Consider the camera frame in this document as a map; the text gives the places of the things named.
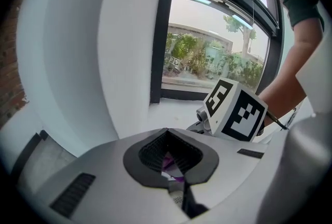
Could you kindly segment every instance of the white cube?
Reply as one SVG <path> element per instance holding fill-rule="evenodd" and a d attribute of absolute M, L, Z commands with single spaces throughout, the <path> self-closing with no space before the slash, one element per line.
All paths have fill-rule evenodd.
<path fill-rule="evenodd" d="M 213 136 L 252 141 L 264 120 L 267 104 L 247 87 L 220 78 L 204 100 Z"/>

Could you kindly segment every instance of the window frame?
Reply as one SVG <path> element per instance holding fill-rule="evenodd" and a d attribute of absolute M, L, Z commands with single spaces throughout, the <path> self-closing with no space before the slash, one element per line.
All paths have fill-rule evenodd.
<path fill-rule="evenodd" d="M 236 5 L 249 17 L 254 13 L 255 23 L 257 23 L 270 38 L 262 76 L 255 92 L 259 94 L 276 77 L 281 63 L 284 35 L 281 3 L 279 0 L 274 0 L 277 15 L 276 19 L 260 0 L 227 1 Z M 178 100 L 202 101 L 207 93 L 162 88 L 162 72 L 171 4 L 172 0 L 159 0 L 158 2 L 151 63 L 150 103 L 159 103 L 162 97 Z"/>

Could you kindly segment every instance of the person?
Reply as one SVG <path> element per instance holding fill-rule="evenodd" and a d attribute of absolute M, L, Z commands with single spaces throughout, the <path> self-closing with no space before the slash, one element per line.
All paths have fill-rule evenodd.
<path fill-rule="evenodd" d="M 277 118 L 294 109 L 306 97 L 295 75 L 319 45 L 324 27 L 317 9 L 319 0 L 280 1 L 288 10 L 295 42 L 274 81 L 259 95 Z M 270 123 L 272 120 L 266 116 L 262 128 Z"/>

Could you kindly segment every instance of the ceiling light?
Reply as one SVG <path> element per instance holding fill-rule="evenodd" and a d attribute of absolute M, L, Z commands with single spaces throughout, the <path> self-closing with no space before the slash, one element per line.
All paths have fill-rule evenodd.
<path fill-rule="evenodd" d="M 249 30 L 253 29 L 253 27 L 251 27 L 247 22 L 239 18 L 237 15 L 233 15 L 232 17 L 235 18 L 237 21 L 241 22 L 243 25 L 245 25 Z"/>
<path fill-rule="evenodd" d="M 216 32 L 214 32 L 214 31 L 209 31 L 209 32 L 211 32 L 211 33 L 213 33 L 213 34 L 215 34 L 215 35 L 219 35 L 219 33 L 216 33 Z"/>
<path fill-rule="evenodd" d="M 196 1 L 207 4 L 207 5 L 209 5 L 211 3 L 211 1 L 209 1 L 209 0 L 196 0 Z"/>

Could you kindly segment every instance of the outdoor vegetation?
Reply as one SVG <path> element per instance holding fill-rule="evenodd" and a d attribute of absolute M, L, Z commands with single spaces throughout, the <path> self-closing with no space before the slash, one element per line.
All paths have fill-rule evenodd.
<path fill-rule="evenodd" d="M 201 80 L 216 81 L 220 76 L 238 81 L 254 90 L 259 83 L 262 72 L 260 63 L 247 57 L 249 39 L 256 38 L 255 30 L 249 30 L 237 20 L 227 18 L 226 29 L 231 32 L 240 30 L 243 34 L 242 54 L 228 53 L 217 40 L 207 41 L 192 34 L 173 35 L 168 33 L 164 60 L 164 76 L 188 76 Z M 217 55 L 210 57 L 209 47 L 217 49 Z M 170 63 L 170 57 L 180 60 L 179 66 Z"/>

